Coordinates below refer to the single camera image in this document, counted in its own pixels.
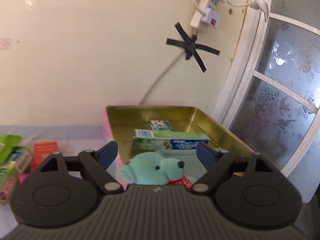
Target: ribbed black surface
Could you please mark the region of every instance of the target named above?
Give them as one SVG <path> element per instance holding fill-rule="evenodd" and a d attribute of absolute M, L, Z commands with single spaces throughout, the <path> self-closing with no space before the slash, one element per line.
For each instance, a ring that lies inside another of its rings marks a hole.
<path fill-rule="evenodd" d="M 184 186 L 130 186 L 120 195 L 106 196 L 79 223 L 51 230 L 21 225 L 5 238 L 13 239 L 306 240 L 293 227 L 254 231 L 237 226 L 222 217 L 210 199 L 188 193 Z"/>

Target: plush toy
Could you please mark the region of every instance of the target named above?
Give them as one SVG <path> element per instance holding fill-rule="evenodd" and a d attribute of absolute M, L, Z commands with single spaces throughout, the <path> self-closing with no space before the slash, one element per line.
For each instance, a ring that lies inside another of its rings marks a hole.
<path fill-rule="evenodd" d="M 164 158 L 158 153 L 148 152 L 136 155 L 128 165 L 121 167 L 121 179 L 137 185 L 188 184 L 191 182 L 183 177 L 184 162 L 174 158 Z"/>

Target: power strip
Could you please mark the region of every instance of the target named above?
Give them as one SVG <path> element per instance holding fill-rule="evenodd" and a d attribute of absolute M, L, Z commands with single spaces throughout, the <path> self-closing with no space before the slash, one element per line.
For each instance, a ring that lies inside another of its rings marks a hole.
<path fill-rule="evenodd" d="M 207 7 L 214 10 L 217 3 L 218 3 L 218 0 L 200 0 L 199 8 L 203 11 L 205 11 Z M 196 11 L 190 22 L 190 26 L 194 29 L 205 32 L 208 28 L 208 24 L 205 22 L 202 22 L 201 17 L 202 17 L 201 13 Z"/>

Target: white barcode label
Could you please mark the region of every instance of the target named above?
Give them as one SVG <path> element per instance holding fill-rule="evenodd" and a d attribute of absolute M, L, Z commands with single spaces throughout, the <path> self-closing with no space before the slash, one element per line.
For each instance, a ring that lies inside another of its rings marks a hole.
<path fill-rule="evenodd" d="M 19 173 L 23 173 L 27 169 L 31 159 L 32 156 L 28 152 L 23 152 L 16 163 L 16 170 Z"/>
<path fill-rule="evenodd" d="M 136 130 L 138 137 L 153 138 L 153 132 L 150 130 Z"/>

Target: frosted glass panel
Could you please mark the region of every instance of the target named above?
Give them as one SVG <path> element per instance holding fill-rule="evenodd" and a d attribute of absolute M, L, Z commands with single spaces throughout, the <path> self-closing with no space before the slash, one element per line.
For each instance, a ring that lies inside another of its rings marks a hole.
<path fill-rule="evenodd" d="M 320 29 L 320 0 L 272 0 L 271 12 Z"/>
<path fill-rule="evenodd" d="M 288 176 L 292 184 L 300 191 L 302 200 L 308 203 L 320 182 L 320 133 L 303 156 L 302 160 Z"/>
<path fill-rule="evenodd" d="M 257 71 L 319 107 L 320 36 L 295 25 L 269 19 Z"/>
<path fill-rule="evenodd" d="M 298 148 L 314 116 L 287 94 L 253 77 L 230 130 L 281 169 Z"/>

